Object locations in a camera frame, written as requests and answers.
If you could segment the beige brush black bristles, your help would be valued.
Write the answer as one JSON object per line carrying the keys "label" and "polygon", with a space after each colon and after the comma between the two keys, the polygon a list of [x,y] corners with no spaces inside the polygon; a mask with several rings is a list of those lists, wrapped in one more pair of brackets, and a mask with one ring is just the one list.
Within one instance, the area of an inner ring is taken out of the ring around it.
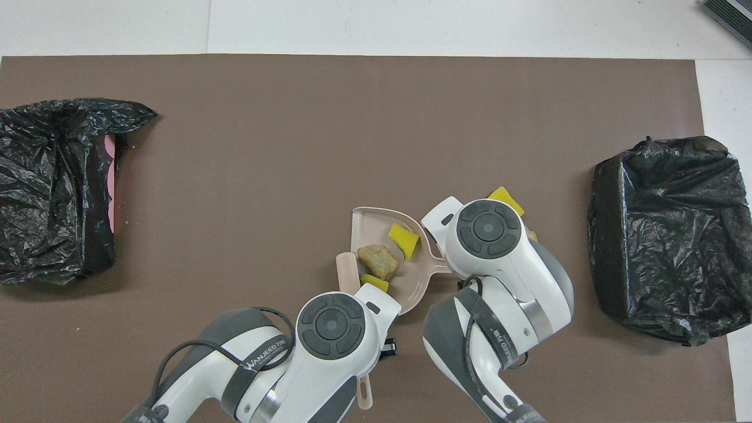
{"label": "beige brush black bristles", "polygon": [[[335,258],[335,265],[339,291],[355,295],[361,287],[357,257],[352,252],[338,254]],[[371,409],[373,407],[373,396],[368,374],[359,378],[357,388],[357,402],[360,409]]]}

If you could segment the crumpled black trash bag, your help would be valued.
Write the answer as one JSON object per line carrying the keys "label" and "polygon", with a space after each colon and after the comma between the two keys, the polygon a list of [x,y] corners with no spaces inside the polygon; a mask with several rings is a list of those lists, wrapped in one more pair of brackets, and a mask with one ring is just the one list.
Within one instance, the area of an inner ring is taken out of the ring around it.
{"label": "crumpled black trash bag", "polygon": [[117,174],[128,133],[156,116],[105,98],[0,109],[0,286],[67,286],[113,266],[104,138],[115,137]]}

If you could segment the pink plastic bin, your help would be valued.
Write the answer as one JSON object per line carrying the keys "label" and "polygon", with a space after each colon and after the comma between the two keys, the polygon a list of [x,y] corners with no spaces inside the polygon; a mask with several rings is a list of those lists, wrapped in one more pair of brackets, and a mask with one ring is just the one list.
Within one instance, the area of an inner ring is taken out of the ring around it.
{"label": "pink plastic bin", "polygon": [[114,136],[107,135],[104,138],[104,147],[111,161],[107,175],[108,220],[110,232],[115,233],[115,182],[116,182],[116,140]]}

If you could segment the dark grey ribbed object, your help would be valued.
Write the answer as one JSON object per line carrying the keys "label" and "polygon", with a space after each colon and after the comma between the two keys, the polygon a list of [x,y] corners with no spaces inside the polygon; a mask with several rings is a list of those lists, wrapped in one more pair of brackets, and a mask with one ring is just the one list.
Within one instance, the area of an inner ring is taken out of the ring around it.
{"label": "dark grey ribbed object", "polygon": [[752,0],[703,0],[700,7],[752,51]]}

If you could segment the brown table mat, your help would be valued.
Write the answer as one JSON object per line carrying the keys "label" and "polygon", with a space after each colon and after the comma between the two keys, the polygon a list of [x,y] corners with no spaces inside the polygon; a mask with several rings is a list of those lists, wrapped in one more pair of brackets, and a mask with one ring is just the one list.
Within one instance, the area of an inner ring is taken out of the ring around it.
{"label": "brown table mat", "polygon": [[295,318],[335,289],[352,209],[419,220],[499,186],[575,286],[572,324],[502,373],[523,401],[551,423],[736,417],[726,339],[682,347],[614,322],[588,257],[594,166],[704,133],[690,60],[3,58],[0,108],[75,98],[158,117],[128,136],[115,265],[0,287],[0,423],[119,423],[224,311]]}

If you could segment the beige plastic dustpan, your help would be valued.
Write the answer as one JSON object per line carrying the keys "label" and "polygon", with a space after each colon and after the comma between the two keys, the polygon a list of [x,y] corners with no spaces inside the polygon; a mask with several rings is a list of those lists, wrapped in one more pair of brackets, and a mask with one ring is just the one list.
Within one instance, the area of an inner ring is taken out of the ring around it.
{"label": "beige plastic dustpan", "polygon": [[[384,244],[398,258],[399,269],[389,281],[387,292],[402,306],[402,315],[421,301],[434,275],[451,273],[443,257],[434,254],[427,231],[413,217],[391,209],[359,207],[352,211],[350,251],[355,254],[368,244]],[[389,236],[392,224],[399,224],[421,236],[411,261]]]}

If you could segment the black bag lined bin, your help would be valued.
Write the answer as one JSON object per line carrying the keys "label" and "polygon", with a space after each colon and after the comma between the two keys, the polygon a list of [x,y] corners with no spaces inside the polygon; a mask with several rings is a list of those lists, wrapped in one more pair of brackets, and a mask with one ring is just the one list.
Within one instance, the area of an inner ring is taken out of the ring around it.
{"label": "black bag lined bin", "polygon": [[712,137],[647,137],[595,166],[587,214],[602,311],[696,347],[752,325],[752,213],[737,158]]}

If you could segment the pale beige stone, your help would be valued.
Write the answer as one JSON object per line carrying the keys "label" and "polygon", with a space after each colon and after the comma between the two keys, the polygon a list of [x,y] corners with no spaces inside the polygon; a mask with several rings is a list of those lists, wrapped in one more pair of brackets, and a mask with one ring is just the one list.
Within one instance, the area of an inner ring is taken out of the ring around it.
{"label": "pale beige stone", "polygon": [[368,244],[355,252],[372,276],[390,281],[400,268],[398,258],[384,244]]}

